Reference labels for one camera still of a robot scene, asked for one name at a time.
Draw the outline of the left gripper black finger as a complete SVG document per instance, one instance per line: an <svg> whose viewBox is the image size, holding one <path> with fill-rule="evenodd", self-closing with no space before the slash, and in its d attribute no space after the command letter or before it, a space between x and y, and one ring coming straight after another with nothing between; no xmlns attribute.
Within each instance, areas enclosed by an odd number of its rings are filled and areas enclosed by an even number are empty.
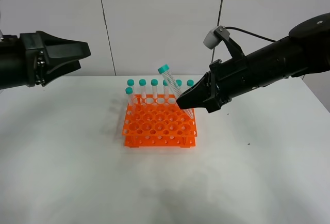
<svg viewBox="0 0 330 224"><path fill-rule="evenodd" d="M62 77L71 72L77 71L81 68L79 61L73 61L70 63L66 63L59 68L53 70L51 73L47 73L45 76L45 85L48 85L53 80Z"/></svg>
<svg viewBox="0 0 330 224"><path fill-rule="evenodd" d="M88 43L67 40L42 33L42 41L51 66L60 66L91 55Z"/></svg>

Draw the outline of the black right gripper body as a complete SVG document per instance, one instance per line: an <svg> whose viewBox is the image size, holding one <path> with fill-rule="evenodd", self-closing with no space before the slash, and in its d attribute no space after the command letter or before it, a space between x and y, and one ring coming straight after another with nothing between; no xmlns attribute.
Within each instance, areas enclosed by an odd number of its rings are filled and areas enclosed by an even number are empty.
<svg viewBox="0 0 330 224"><path fill-rule="evenodd" d="M232 98L260 87L246 59L217 60L209 67L201 80L206 92L202 103L209 113L221 109Z"/></svg>

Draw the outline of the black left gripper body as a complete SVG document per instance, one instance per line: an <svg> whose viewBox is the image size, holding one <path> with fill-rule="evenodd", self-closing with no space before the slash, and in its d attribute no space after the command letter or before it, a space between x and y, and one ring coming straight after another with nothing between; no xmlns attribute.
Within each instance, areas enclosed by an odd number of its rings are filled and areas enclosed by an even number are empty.
<svg viewBox="0 0 330 224"><path fill-rule="evenodd" d="M46 76L47 52L44 42L46 36L47 33L43 31L20 34L19 41L24 66L19 86L41 85L44 87L49 83Z"/></svg>

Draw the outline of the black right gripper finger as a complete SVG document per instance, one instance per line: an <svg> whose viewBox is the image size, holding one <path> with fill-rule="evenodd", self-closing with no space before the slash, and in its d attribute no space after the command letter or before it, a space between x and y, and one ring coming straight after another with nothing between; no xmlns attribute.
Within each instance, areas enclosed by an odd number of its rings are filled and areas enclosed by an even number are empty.
<svg viewBox="0 0 330 224"><path fill-rule="evenodd" d="M195 85L177 98L176 103L180 109L205 108L207 111L210 110L207 103L211 93L209 76L209 72L205 73Z"/></svg>

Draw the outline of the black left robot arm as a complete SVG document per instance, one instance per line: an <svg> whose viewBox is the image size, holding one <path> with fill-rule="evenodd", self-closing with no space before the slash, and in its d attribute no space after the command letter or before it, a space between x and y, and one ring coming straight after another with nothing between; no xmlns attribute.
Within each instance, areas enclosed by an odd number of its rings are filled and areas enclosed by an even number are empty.
<svg viewBox="0 0 330 224"><path fill-rule="evenodd" d="M91 55L88 43L52 36L43 31L19 36L1 34L1 90L36 85L81 68Z"/></svg>

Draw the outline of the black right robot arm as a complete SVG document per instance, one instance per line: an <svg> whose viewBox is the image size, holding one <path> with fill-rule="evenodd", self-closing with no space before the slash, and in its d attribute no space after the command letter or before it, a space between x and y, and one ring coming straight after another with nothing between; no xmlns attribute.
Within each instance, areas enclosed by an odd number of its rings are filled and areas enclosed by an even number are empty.
<svg viewBox="0 0 330 224"><path fill-rule="evenodd" d="M224 42L231 59L216 60L210 70L176 100L180 109L205 108L209 113L239 95L278 80L329 70L329 14L311 18L294 27L288 36L245 55L218 26L211 30L204 45L215 48Z"/></svg>

